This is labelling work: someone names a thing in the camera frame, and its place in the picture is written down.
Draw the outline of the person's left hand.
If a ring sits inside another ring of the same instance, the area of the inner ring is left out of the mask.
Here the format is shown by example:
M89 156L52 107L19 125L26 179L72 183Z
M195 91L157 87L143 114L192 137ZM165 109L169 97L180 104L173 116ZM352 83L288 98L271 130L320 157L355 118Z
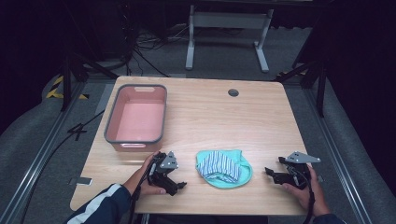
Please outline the person's left hand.
M149 165L154 156L158 154L158 151L149 155L142 166L137 169L122 185L128 189L130 194L133 194L134 191L140 187L141 193L143 195L164 195L166 190L160 187L151 186L148 181L145 179L146 171L149 168Z

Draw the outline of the teal and striped cloth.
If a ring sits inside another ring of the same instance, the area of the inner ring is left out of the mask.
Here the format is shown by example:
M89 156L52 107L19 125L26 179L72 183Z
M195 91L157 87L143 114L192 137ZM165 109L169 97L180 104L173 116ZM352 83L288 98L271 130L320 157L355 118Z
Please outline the teal and striped cloth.
M235 189L250 181L253 169L240 149L201 150L195 168L211 186Z

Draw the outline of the aluminium floor rail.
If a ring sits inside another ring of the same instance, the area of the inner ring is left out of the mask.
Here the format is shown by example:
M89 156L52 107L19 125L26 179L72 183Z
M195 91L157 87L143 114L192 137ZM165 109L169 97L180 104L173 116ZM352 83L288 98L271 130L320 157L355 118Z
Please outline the aluminium floor rail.
M7 204L4 213L0 216L0 224L11 224L21 211L23 212L21 218L24 218L24 213L26 212L35 191L36 183L50 158L60 146L56 145L55 142L64 125L64 121L70 114L72 107L82 93L84 87L85 83L77 83L72 89L71 104L65 111L61 110L57 114L56 120L52 123L43 144L37 150L37 153L22 177L21 183L18 185L18 188Z
M338 150L338 146L332 137L329 127L326 123L325 118L321 117L316 108L316 98L312 91L304 90L304 96L309 103L311 111L314 113L318 126L321 133L324 135L324 139L328 148L328 154L330 155L332 164L335 172L337 173L341 185L344 189L346 197L351 205L351 208L355 214L355 217L359 224L373 224L366 207L361 199L361 196L357 190L354 180L352 179L344 160Z

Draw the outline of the white metal desk frame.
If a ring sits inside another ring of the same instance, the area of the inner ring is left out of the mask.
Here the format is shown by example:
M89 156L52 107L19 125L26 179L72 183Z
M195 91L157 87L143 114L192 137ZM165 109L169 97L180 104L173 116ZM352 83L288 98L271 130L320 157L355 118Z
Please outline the white metal desk frame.
M195 28L232 28L232 29L255 29L261 30L261 37L254 42L256 55L264 73L269 72L269 65L266 61L263 45L270 28L274 11L269 9L264 14L252 13L231 13L231 12L200 12L195 10L195 6L190 6L189 15L189 44L185 68L191 70L194 60L194 29Z

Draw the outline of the black metal stand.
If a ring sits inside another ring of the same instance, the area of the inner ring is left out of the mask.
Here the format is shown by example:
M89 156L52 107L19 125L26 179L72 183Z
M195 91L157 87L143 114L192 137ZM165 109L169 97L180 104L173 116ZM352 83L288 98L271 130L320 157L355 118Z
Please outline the black metal stand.
M62 111L65 111L72 102L72 77L75 77L77 82L86 82L88 80L89 75L84 64L89 65L93 70L111 79L117 79L119 77L99 63L91 61L82 55L75 52L67 53L63 65L64 98Z
M311 89L315 83L318 83L317 87L317 98L316 98L316 109L318 114L323 118L323 104L324 104L324 93L326 86L326 69L323 61L313 61L305 63L289 72L281 72L276 76L274 82L282 83L289 78L295 77L304 73L304 77L300 81L300 86L303 89Z

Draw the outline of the silver tape piece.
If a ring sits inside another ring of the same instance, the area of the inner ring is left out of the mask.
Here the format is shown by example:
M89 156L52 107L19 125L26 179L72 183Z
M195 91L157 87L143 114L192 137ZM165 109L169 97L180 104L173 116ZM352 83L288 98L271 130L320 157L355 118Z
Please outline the silver tape piece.
M89 186L92 183L92 179L89 177L73 177L69 180L71 186Z

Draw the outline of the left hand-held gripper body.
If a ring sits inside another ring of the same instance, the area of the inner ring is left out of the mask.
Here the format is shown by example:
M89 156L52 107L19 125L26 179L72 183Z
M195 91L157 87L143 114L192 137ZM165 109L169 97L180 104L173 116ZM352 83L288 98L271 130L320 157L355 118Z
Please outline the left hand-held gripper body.
M153 157L151 162L148 172L148 183L165 190L176 188L177 183L167 176L178 168L174 152L160 152Z

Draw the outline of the pink bin with grey rim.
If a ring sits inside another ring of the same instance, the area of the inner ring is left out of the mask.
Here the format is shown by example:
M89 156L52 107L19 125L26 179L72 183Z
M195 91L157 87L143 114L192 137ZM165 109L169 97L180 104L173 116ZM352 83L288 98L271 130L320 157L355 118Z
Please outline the pink bin with grey rim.
M167 89L159 84L119 87L104 137L117 151L153 152L162 147Z

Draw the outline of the yellow and black floor tape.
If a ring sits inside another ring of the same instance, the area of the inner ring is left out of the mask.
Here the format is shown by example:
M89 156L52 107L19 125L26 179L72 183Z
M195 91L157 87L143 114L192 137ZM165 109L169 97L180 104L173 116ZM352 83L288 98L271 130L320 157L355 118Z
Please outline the yellow and black floor tape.
M59 75L55 81L53 82L49 92L47 93L47 98L59 98L63 99L64 95L60 92L58 92L59 87L64 81L64 77L62 75Z

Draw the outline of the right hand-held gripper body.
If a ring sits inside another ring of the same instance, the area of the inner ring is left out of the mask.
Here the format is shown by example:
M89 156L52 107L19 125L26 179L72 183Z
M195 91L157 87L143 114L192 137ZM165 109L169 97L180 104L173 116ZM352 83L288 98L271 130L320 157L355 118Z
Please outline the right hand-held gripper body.
M311 179L307 164L321 162L321 159L294 151L288 157L279 157L278 161L285 165L288 171L279 174L284 176L284 183L291 184L297 189L304 189Z

